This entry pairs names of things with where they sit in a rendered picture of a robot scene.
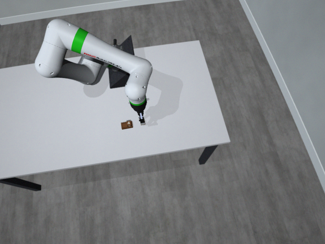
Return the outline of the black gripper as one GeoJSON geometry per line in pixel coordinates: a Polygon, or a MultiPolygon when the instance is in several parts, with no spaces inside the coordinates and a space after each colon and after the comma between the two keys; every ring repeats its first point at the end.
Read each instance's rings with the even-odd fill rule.
{"type": "Polygon", "coordinates": [[[139,115],[139,121],[141,122],[141,125],[145,124],[144,116],[143,116],[143,114],[144,114],[144,109],[145,109],[145,108],[143,108],[143,109],[141,109],[141,110],[135,110],[135,109],[134,109],[134,111],[136,111],[136,112],[138,113],[138,115],[139,115]]]}

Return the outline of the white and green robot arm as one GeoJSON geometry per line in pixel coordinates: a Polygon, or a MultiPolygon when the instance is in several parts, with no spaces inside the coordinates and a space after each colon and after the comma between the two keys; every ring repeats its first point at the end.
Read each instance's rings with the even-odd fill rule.
{"type": "Polygon", "coordinates": [[[123,50],[116,39],[112,46],[66,20],[54,19],[47,26],[35,68],[43,77],[67,78],[85,85],[96,81],[102,65],[114,72],[123,70],[130,74],[125,85],[129,104],[141,110],[149,100],[146,91],[153,68],[148,60],[123,50]],[[66,60],[67,50],[82,54],[81,64],[66,60]]]}

